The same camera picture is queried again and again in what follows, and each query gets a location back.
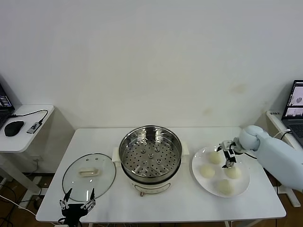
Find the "pot handle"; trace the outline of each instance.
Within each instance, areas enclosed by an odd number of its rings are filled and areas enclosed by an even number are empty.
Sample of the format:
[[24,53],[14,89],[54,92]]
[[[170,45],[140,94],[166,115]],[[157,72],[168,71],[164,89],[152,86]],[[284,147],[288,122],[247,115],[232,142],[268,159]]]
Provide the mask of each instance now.
[[188,151],[187,144],[184,141],[182,141],[181,142],[181,146],[182,146],[182,159],[181,159],[181,163],[188,163],[189,151]]
[[112,162],[121,163],[121,160],[120,160],[120,157],[119,157],[119,148],[114,148],[113,156],[112,156]]
[[189,155],[187,144],[184,141],[181,142],[181,146],[182,146],[182,156]]

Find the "black mouse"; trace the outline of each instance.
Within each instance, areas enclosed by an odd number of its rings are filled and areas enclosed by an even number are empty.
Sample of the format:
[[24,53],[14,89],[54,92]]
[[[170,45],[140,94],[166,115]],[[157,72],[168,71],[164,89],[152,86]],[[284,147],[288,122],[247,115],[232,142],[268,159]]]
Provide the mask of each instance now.
[[23,121],[11,122],[5,126],[4,133],[6,136],[15,136],[18,134],[23,125]]

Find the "white plate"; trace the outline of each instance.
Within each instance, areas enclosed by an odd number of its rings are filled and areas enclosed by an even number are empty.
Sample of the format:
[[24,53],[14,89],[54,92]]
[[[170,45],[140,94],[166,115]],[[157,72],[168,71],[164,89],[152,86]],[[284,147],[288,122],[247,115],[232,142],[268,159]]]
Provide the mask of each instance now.
[[[225,172],[224,168],[222,166],[225,164],[225,156],[222,150],[219,151],[222,162],[220,164],[212,164],[209,159],[208,155],[210,152],[216,151],[217,147],[208,147],[208,148],[203,148],[199,150],[193,158],[192,161],[192,168],[193,168],[193,173],[196,178],[196,180],[199,182],[199,184],[204,187],[207,191],[210,193],[220,196],[220,197],[225,197],[225,198],[230,198],[234,197],[237,195],[241,195],[243,192],[245,192],[250,184],[250,172],[247,168],[247,166],[242,162],[240,156],[236,156],[237,163],[234,165],[237,166],[241,170],[241,177],[239,179],[231,179],[229,178]],[[204,164],[210,164],[214,167],[216,173],[213,178],[207,179],[201,176],[200,174],[200,168]],[[217,184],[220,180],[223,179],[228,179],[231,184],[234,187],[234,192],[232,195],[225,195],[217,189]]]

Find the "electrical outlet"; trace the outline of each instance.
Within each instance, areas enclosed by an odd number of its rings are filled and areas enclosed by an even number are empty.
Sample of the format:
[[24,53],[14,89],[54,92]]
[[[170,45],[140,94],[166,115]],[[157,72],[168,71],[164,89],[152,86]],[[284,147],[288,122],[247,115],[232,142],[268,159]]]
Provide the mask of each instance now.
[[31,155],[31,158],[33,161],[43,161],[42,157],[40,155]]

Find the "white table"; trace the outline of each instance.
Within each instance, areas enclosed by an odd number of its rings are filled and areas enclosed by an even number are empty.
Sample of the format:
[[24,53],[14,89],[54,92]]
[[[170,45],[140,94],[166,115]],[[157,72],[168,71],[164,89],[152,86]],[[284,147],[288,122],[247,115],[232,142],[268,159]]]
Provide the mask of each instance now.
[[[239,127],[171,128],[180,140],[187,143],[190,163],[202,147],[216,145],[238,136]],[[62,178],[70,164],[89,153],[103,153],[112,157],[113,148],[131,129],[78,129],[49,186],[40,206],[38,221],[56,222],[61,215],[59,200],[63,198]],[[96,206],[80,220],[84,223],[138,222],[203,222],[226,220],[254,220],[280,218],[286,215],[262,166],[243,156],[249,167],[251,182],[247,191],[235,198],[221,198],[204,190],[194,179],[190,164],[181,164],[177,180],[159,194],[139,196],[121,168],[110,189],[96,199]]]
[[[281,110],[269,110],[266,112],[267,120],[269,120],[273,124],[273,126],[276,128],[276,130],[278,132],[287,129],[285,127],[285,125],[283,124],[283,122],[281,121],[282,115],[283,115],[283,111],[281,111]],[[280,135],[277,136],[277,138],[280,138],[282,135],[283,135],[283,132],[280,133]],[[287,144],[289,144],[290,146],[292,146],[297,151],[303,152],[302,146],[299,144],[299,142],[296,140],[296,138],[292,134],[290,134],[290,133],[286,134],[283,137],[283,141],[286,142]],[[279,194],[286,194],[293,207],[301,206],[299,200],[297,199],[297,197],[292,189],[281,185],[281,186],[279,186],[278,192],[279,192]]]
[[[37,129],[34,134],[27,133],[27,130],[35,123],[41,120],[46,112],[38,112],[32,115],[10,118],[5,123],[5,125],[0,129],[0,153],[21,153],[25,151],[36,135],[39,133],[41,128],[44,126],[45,122],[52,114],[54,107],[52,105],[17,105],[15,106],[15,114],[23,115],[27,113],[31,113],[37,110],[48,110],[47,116],[44,118],[42,125]],[[4,128],[7,124],[14,121],[24,121],[24,125],[19,131],[19,133],[13,137],[7,137],[4,134]],[[9,160],[5,158],[5,156],[0,154],[0,168],[7,173],[10,177],[16,179],[19,183],[25,186],[28,191],[23,197],[23,200],[29,200],[33,195],[40,193],[40,188],[36,185],[41,180],[41,177],[35,177],[33,181],[30,181],[26,176],[24,176],[21,171]],[[45,194],[46,189],[41,191],[41,194]],[[20,205],[26,207],[28,202],[23,202]]]

